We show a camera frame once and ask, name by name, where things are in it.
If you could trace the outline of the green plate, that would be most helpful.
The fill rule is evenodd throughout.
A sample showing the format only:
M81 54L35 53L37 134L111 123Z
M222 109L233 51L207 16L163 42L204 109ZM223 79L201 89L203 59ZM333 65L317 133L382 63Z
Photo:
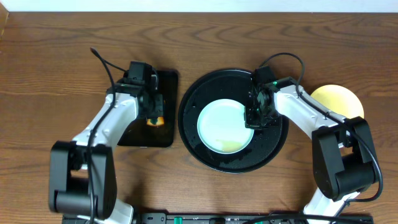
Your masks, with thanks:
M197 120L202 143L218 154L242 151L252 140L254 130L245 127L244 105L230 99L207 104Z

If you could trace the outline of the yellow plate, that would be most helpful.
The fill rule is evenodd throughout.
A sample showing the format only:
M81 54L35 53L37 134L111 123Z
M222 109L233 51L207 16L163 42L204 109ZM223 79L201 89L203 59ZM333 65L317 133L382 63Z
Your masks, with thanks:
M349 89L339 85L324 85L311 95L319 103L347 118L364 118L363 105L359 98Z

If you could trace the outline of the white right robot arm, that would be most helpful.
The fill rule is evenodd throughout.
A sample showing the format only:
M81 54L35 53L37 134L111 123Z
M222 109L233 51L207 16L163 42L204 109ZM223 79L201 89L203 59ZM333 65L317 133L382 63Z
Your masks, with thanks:
M347 118L313 99L293 78L254 80L245 122L262 129L277 118L295 123L312 141L313 175L317 190L302 212L301 223L350 223L340 216L358 195L373 184L377 199L383 188L367 121Z

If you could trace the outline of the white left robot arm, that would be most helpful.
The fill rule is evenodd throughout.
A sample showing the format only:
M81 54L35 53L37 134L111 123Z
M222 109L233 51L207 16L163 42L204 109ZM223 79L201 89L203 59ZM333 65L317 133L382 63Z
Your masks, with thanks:
M89 222L110 218L118 202L113 151L133 121L162 116L163 108L158 91L127 84L109 88L91 123L51 148L49 209Z

